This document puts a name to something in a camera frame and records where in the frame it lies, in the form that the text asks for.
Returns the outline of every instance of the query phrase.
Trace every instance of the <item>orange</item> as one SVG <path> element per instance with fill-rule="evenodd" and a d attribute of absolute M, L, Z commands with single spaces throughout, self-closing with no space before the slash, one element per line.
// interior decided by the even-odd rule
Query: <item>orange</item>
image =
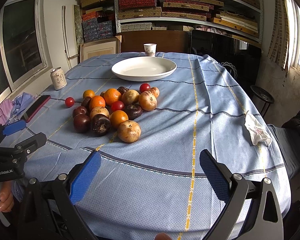
<path fill-rule="evenodd" d="M 117 89 L 110 88 L 108 89 L 105 94 L 103 95 L 103 98 L 106 101 L 106 104 L 111 106 L 114 102 L 121 100 L 121 94 Z"/>
<path fill-rule="evenodd" d="M 114 111 L 110 116 L 110 122 L 113 128 L 117 129 L 120 124 L 128 120 L 128 116 L 124 111 Z"/>
<path fill-rule="evenodd" d="M 93 90 L 91 90 L 91 89 L 88 89 L 88 90 L 86 90 L 85 92 L 83 92 L 83 99 L 85 99 L 86 97 L 91 97 L 91 98 L 93 98 L 95 96 L 95 93 L 94 93 L 94 91 Z"/>
<path fill-rule="evenodd" d="M 106 102 L 103 99 L 103 97 L 101 97 L 101 96 L 94 96 L 93 98 L 91 98 L 90 103 L 89 103 L 89 109 L 90 109 L 90 111 L 93 108 L 97 107 L 97 106 L 103 106 L 103 107 L 106 106 Z"/>

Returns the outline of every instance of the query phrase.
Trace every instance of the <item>picture frame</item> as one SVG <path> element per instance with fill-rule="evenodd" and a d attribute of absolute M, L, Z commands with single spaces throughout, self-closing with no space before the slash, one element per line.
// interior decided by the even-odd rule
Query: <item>picture frame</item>
<path fill-rule="evenodd" d="M 80 45 L 80 62 L 88 58 L 121 52 L 121 36 L 114 36 Z"/>

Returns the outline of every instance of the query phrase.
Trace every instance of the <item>blue tablecloth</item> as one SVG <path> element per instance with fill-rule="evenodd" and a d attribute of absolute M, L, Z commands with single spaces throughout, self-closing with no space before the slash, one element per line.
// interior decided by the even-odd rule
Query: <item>blue tablecloth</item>
<path fill-rule="evenodd" d="M 144 53 L 90 58 L 66 74 L 66 87 L 45 90 L 51 100 L 26 130 L 2 143 L 13 147 L 36 133 L 47 135 L 47 144 L 27 161 L 26 177 L 53 180 L 98 148 L 101 168 L 76 205 L 96 235 L 141 240 L 164 231 L 173 239 L 202 239 L 224 207 L 199 164 L 200 152 L 208 149 L 232 173 L 256 181 L 269 177 L 285 215 L 290 186 L 277 142 L 270 147 L 252 145 L 244 113 L 254 114 L 271 132 L 242 88 L 209 56 L 156 54 L 178 68 L 167 78 L 150 82 L 160 90 L 158 107 L 136 119 L 142 129 L 139 141 L 123 143 L 115 131 L 99 138 L 74 131 L 72 110 L 80 105 L 85 90 L 100 94 L 119 86 L 139 89 L 141 82 L 121 80 L 111 72 L 113 64 L 139 56 Z M 77 101 L 73 108 L 65 107 L 67 97 Z M 232 236 L 238 234 L 249 204 L 246 201 Z"/>

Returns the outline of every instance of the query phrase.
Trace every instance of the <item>red tomato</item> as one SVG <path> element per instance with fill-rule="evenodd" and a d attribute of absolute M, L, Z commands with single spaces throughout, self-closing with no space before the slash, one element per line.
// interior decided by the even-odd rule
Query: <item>red tomato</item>
<path fill-rule="evenodd" d="M 111 105 L 112 112 L 117 111 L 117 110 L 122 110 L 123 108 L 124 108 L 124 103 L 121 101 L 115 101 Z"/>
<path fill-rule="evenodd" d="M 140 86 L 139 90 L 140 93 L 143 93 L 144 91 L 148 91 L 151 88 L 151 86 L 148 83 L 144 83 Z"/>
<path fill-rule="evenodd" d="M 66 98 L 66 107 L 72 107 L 74 105 L 73 98 Z"/>

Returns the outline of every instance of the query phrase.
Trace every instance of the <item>curtain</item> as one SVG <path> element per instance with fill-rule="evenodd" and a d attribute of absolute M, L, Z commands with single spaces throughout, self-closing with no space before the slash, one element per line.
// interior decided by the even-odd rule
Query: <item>curtain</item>
<path fill-rule="evenodd" d="M 274 26 L 268 57 L 286 72 L 289 70 L 288 49 L 289 22 L 286 0 L 275 0 Z"/>

